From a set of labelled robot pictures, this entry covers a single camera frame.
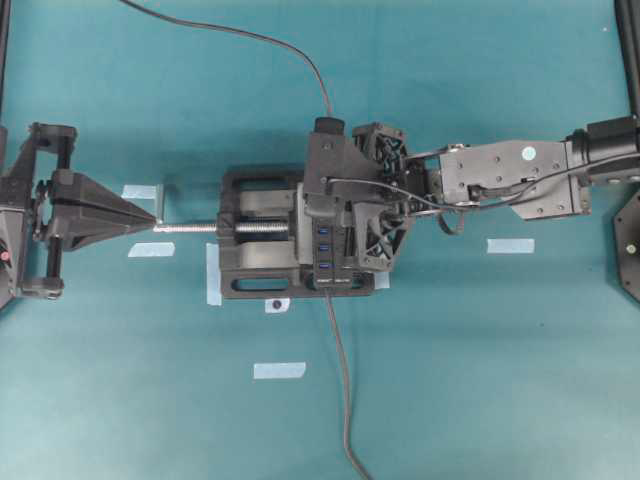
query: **threaded rod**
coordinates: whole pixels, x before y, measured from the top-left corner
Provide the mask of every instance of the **threaded rod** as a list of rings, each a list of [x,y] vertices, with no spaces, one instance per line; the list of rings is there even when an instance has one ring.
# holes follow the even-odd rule
[[[289,224],[283,221],[238,222],[237,233],[286,233]],[[218,226],[211,223],[159,224],[153,228],[155,233],[216,233]]]

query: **tape mark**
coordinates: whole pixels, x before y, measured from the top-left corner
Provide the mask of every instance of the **tape mark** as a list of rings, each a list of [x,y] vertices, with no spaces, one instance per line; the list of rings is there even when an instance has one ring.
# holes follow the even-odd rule
[[[129,250],[129,257],[173,257],[175,252],[173,242],[136,243]]]
[[[207,305],[222,305],[220,289],[220,247],[215,243],[207,243]]]
[[[302,378],[307,371],[306,362],[297,363],[255,363],[254,380],[283,380]]]
[[[487,253],[491,255],[534,253],[536,241],[533,238],[488,238]]]
[[[286,313],[290,305],[290,298],[269,298],[264,301],[264,311],[265,313]]]
[[[391,277],[389,272],[377,272],[373,274],[373,283],[376,290],[391,288]]]
[[[155,200],[155,185],[125,185],[122,189],[122,198],[138,200]]]

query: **black cable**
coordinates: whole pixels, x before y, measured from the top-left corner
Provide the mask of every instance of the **black cable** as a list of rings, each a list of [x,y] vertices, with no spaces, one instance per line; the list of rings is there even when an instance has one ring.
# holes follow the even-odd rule
[[[436,219],[438,220],[438,226],[440,230],[442,230],[447,235],[462,235],[464,232],[464,212],[460,212],[458,214],[458,224],[455,228],[451,228],[447,223],[447,220],[444,218],[444,212],[440,212],[436,215]]]
[[[556,178],[556,177],[562,177],[562,176],[569,176],[573,173],[578,173],[581,171],[585,171],[585,170],[589,170],[590,168],[596,167],[596,166],[600,166],[600,165],[606,165],[608,163],[613,163],[613,162],[618,162],[621,160],[628,160],[630,158],[640,158],[640,154],[638,153],[627,153],[625,155],[615,155],[612,157],[607,157],[607,158],[603,158],[602,160],[597,160],[595,162],[591,162],[588,163],[586,165],[580,165],[578,167],[572,167],[572,168],[568,168],[566,170],[562,170],[560,172],[555,172],[549,175],[546,175],[544,177],[541,177],[537,180],[534,180],[533,182],[529,183],[525,188],[523,188],[520,192],[518,192],[517,194],[514,194],[512,196],[510,196],[510,198],[506,199],[506,200],[502,200],[500,202],[495,202],[495,203],[488,203],[488,204],[484,204],[484,205],[453,205],[450,203],[437,203],[437,202],[432,202],[431,200],[427,200],[426,198],[422,198],[419,195],[416,195],[414,193],[409,192],[408,190],[404,190],[402,188],[399,187],[394,187],[393,185],[389,185],[387,183],[384,182],[377,182],[375,180],[361,180],[361,179],[357,179],[357,178],[330,178],[327,180],[327,183],[333,184],[333,183],[359,183],[359,184],[363,184],[363,185],[372,185],[372,186],[376,186],[376,187],[381,187],[381,188],[386,188],[387,190],[391,190],[393,192],[396,193],[401,193],[403,195],[405,195],[406,197],[409,197],[413,200],[416,200],[420,203],[423,203],[427,206],[430,206],[432,208],[437,208],[440,210],[444,210],[444,211],[452,211],[452,212],[478,212],[478,211],[483,211],[483,210],[491,210],[494,208],[500,208],[500,207],[510,207],[513,205],[522,205],[523,203],[527,203],[527,202],[531,202],[534,200],[538,200],[540,198],[542,198],[543,196],[538,196],[535,198],[529,198],[526,200],[522,200],[522,197],[524,197],[527,193],[529,193],[530,191],[532,191],[536,186],[538,186],[540,183],[545,182],[547,180],[551,180],[552,178]],[[508,190],[509,188],[517,188],[517,187],[521,187],[522,184],[518,183],[518,184],[514,184],[514,185],[510,185],[509,187],[506,187],[505,190]]]
[[[269,43],[271,45],[276,45],[278,47],[282,47],[285,50],[292,52],[293,54],[299,56],[304,60],[304,62],[313,70],[313,74],[316,76],[318,83],[320,84],[320,90],[322,90],[322,96],[324,97],[324,104],[327,108],[327,116],[333,116],[333,107],[331,106],[331,100],[329,99],[329,93],[327,92],[327,88],[324,84],[324,80],[322,80],[322,75],[320,75],[320,70],[316,67],[315,63],[311,60],[311,58],[304,53],[299,48],[294,47],[290,43],[283,42],[282,40],[278,40],[277,38],[268,37],[267,35],[261,35],[259,33],[248,32],[246,30],[240,30],[239,28],[226,27],[224,25],[216,25],[212,23],[202,23],[202,22],[191,22],[189,20],[182,20],[180,18],[170,17],[169,15],[164,15],[162,13],[151,10],[150,8],[143,7],[131,0],[118,0],[125,5],[138,10],[139,12],[146,13],[147,15],[151,15],[152,17],[158,18],[160,20],[164,20],[165,22],[173,23],[175,25],[181,25],[183,27],[191,27],[191,28],[201,28],[204,30],[215,30],[218,32],[232,33],[235,35],[240,35],[242,37],[253,38],[254,40],[260,40],[262,42]]]
[[[358,472],[361,478],[364,480],[372,480],[373,477],[369,475],[364,468],[360,460],[353,450],[351,449],[351,383],[349,380],[349,363],[347,361],[347,355],[344,352],[342,345],[342,338],[340,337],[340,329],[338,328],[338,322],[336,321],[336,312],[333,310],[333,303],[331,302],[331,294],[329,290],[325,290],[324,298],[327,303],[327,311],[329,313],[329,322],[331,323],[331,330],[333,336],[336,339],[336,350],[338,351],[338,358],[340,360],[340,370],[342,370],[342,387],[343,387],[343,402],[344,402],[344,421],[342,426],[342,446],[344,452],[353,465],[353,468]]]

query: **gray cable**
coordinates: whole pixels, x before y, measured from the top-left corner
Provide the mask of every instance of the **gray cable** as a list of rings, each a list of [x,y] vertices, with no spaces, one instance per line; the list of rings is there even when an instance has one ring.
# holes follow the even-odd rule
[[[331,106],[331,100],[329,99],[329,93],[327,92],[327,88],[324,84],[324,80],[322,80],[322,76],[320,75],[320,70],[316,67],[315,63],[311,60],[311,58],[304,53],[299,48],[294,47],[290,43],[283,42],[282,40],[278,40],[277,38],[268,37],[267,35],[261,35],[259,33],[248,32],[246,30],[240,30],[239,28],[226,27],[224,25],[215,25],[212,23],[202,23],[202,22],[191,22],[189,20],[182,20],[180,18],[170,17],[169,15],[164,15],[162,13],[151,10],[150,8],[143,7],[131,0],[118,0],[125,5],[135,8],[139,12],[146,13],[147,15],[151,15],[152,17],[158,18],[160,20],[164,20],[165,22],[173,23],[175,25],[180,25],[183,27],[191,27],[191,28],[202,28],[204,30],[215,30],[218,32],[232,33],[234,35],[240,35],[242,37],[253,38],[254,40],[260,40],[262,42],[269,43],[271,45],[275,45],[278,47],[282,47],[285,50],[292,52],[293,54],[299,56],[304,60],[304,62],[313,70],[313,74],[316,76],[318,83],[320,84],[320,90],[322,90],[322,96],[324,97],[324,104],[327,108],[327,116],[333,116],[333,107]]]
[[[338,351],[338,358],[340,360],[340,369],[342,370],[342,387],[343,387],[343,402],[344,402],[344,422],[342,426],[342,446],[344,447],[347,458],[353,465],[353,468],[358,472],[361,478],[364,480],[373,480],[373,477],[369,475],[364,465],[358,460],[358,457],[351,449],[351,383],[349,380],[349,363],[347,361],[347,355],[344,353],[344,347],[342,345],[342,338],[340,337],[340,329],[338,328],[338,322],[336,321],[336,312],[333,310],[333,303],[331,302],[331,295],[329,290],[325,290],[324,298],[327,302],[327,311],[329,312],[329,321],[331,323],[331,330],[333,336],[336,339],[336,350]]]

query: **teal cloth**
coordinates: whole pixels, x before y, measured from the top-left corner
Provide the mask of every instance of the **teal cloth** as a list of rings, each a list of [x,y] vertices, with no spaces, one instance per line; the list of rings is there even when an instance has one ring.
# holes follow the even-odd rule
[[[324,111],[298,58],[115,0],[13,3],[10,160],[30,123],[73,125],[75,169],[115,191],[165,183],[171,221],[212,218],[230,166],[304,162]],[[413,151],[557,140],[628,114],[610,1],[144,3],[294,43],[348,128],[397,126]],[[53,164],[44,156],[40,177]],[[632,192],[595,190],[590,217],[470,215],[456,238],[425,220],[391,289],[335,300],[354,450],[375,478],[640,477],[640,318],[618,286],[611,227]],[[534,238],[536,252],[489,256],[487,238]],[[163,237],[175,256],[127,257],[157,240],[65,255],[62,299],[2,313],[0,478],[356,478],[323,302],[285,315],[261,301],[208,306],[212,239]],[[265,362],[307,369],[254,381]]]

